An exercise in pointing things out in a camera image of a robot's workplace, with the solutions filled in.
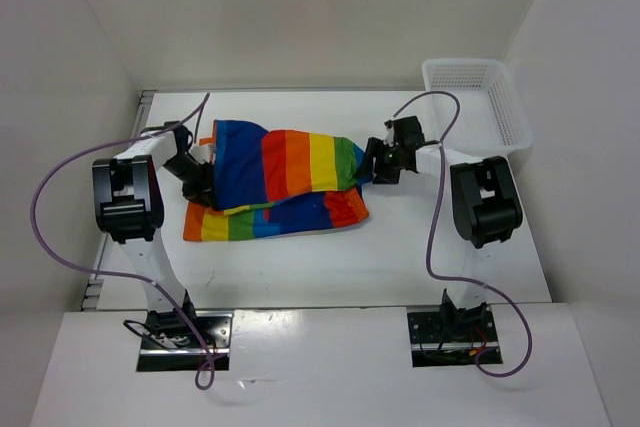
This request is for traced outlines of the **rainbow striped shorts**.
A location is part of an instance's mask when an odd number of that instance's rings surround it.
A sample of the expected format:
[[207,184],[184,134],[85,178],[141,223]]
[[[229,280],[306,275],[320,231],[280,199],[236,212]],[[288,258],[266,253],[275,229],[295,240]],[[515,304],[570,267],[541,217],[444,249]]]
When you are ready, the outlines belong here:
[[267,130],[216,120],[212,135],[215,205],[189,203],[187,242],[245,241],[354,226],[369,216],[363,150],[345,137]]

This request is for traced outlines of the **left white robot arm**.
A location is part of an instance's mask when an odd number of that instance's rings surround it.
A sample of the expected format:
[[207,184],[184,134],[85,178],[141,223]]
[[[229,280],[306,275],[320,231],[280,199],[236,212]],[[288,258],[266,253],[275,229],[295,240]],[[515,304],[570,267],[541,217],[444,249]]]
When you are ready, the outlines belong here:
[[185,347],[197,341],[200,323],[162,239],[165,208],[157,171],[166,169],[181,181],[187,201],[207,208],[216,205],[212,165],[192,155],[193,135],[183,125],[167,122],[142,134],[126,151],[93,163],[96,223],[143,278],[147,331]]

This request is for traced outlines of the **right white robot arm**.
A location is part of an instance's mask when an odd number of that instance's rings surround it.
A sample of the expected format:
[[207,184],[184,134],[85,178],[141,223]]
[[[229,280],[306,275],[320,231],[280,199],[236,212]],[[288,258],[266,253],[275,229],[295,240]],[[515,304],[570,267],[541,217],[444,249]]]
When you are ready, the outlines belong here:
[[[523,222],[523,210],[507,160],[480,158],[428,141],[417,117],[385,123],[387,137],[368,139],[357,175],[375,184],[395,185],[403,171],[438,180],[436,207],[427,238],[428,274],[445,283],[439,306],[440,332],[460,340],[480,326],[487,310],[488,274],[485,265],[500,243],[508,241]],[[433,266],[436,228],[449,212],[465,242],[458,274],[438,274]]]

